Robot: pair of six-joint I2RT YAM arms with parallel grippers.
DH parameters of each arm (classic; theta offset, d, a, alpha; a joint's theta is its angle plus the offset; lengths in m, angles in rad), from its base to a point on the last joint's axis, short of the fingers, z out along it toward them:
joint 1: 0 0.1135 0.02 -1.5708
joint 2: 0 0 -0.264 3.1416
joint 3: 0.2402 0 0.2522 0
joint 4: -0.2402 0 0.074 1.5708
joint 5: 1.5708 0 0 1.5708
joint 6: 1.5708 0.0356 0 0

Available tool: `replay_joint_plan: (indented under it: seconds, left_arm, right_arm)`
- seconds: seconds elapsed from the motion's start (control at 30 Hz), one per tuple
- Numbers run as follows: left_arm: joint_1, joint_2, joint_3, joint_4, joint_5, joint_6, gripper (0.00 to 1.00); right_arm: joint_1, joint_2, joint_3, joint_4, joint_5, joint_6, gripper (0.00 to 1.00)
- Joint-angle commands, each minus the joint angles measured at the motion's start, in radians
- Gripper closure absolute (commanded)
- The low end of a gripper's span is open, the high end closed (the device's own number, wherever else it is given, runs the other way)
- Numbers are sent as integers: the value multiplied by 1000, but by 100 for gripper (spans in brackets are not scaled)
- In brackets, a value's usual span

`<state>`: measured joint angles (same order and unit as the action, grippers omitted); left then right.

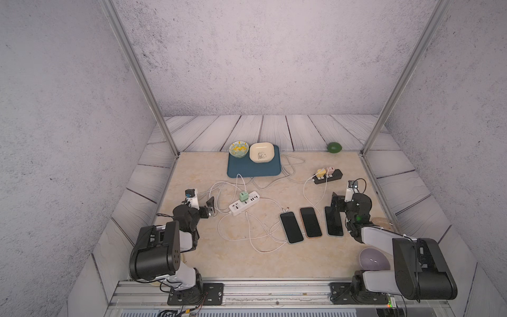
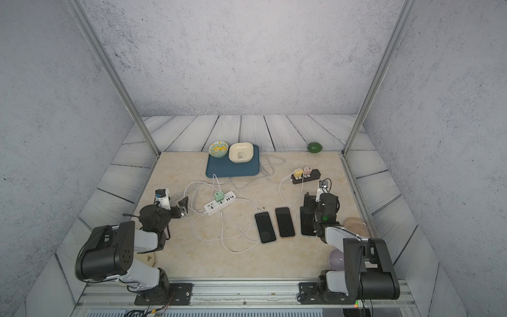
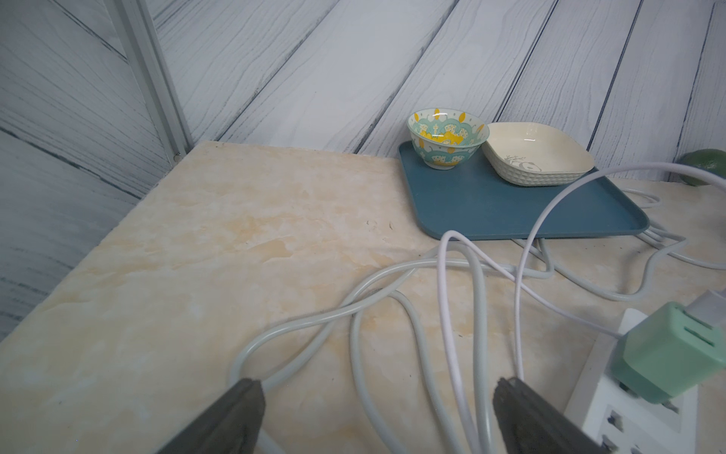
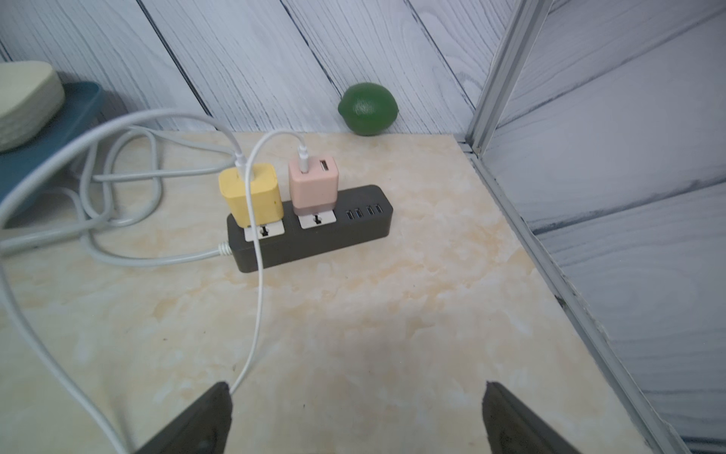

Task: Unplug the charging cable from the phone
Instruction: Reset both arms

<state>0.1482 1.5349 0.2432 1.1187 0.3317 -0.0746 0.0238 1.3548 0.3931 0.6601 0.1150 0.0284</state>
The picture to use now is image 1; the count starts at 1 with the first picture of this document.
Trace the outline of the white black-screen phone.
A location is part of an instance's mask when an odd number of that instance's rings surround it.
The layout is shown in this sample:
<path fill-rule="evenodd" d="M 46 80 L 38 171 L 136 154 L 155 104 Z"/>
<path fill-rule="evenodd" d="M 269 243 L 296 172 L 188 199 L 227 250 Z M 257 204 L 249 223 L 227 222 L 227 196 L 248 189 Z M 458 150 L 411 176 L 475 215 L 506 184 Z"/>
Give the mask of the white black-screen phone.
<path fill-rule="evenodd" d="M 304 240 L 297 218 L 292 211 L 281 213 L 280 220 L 289 244 L 301 243 Z"/>

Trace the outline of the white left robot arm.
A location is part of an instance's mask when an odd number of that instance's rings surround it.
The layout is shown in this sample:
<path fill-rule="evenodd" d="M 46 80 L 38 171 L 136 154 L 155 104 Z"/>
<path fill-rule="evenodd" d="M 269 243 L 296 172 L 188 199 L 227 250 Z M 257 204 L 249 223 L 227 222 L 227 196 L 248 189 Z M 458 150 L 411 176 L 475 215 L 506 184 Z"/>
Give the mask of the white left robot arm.
<path fill-rule="evenodd" d="M 129 275 L 139 283 L 158 281 L 179 295 L 202 294 L 203 281 L 195 268 L 182 261 L 182 254 L 198 246 L 198 224 L 215 215 L 215 198 L 200 207 L 196 197 L 173 209 L 171 221 L 140 229 L 129 259 Z"/>

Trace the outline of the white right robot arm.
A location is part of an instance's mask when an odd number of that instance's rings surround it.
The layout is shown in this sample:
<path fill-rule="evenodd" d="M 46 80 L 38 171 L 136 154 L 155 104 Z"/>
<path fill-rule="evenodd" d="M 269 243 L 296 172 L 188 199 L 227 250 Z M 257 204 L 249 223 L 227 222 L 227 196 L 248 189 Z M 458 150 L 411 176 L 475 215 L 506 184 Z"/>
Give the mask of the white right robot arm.
<path fill-rule="evenodd" d="M 375 225 L 370 220 L 372 200 L 362 193 L 333 194 L 330 212 L 358 243 L 372 246 L 393 257 L 392 270 L 359 270 L 351 284 L 332 294 L 337 305 L 382 303 L 384 295 L 409 300 L 454 300 L 458 286 L 434 239 L 413 238 Z"/>

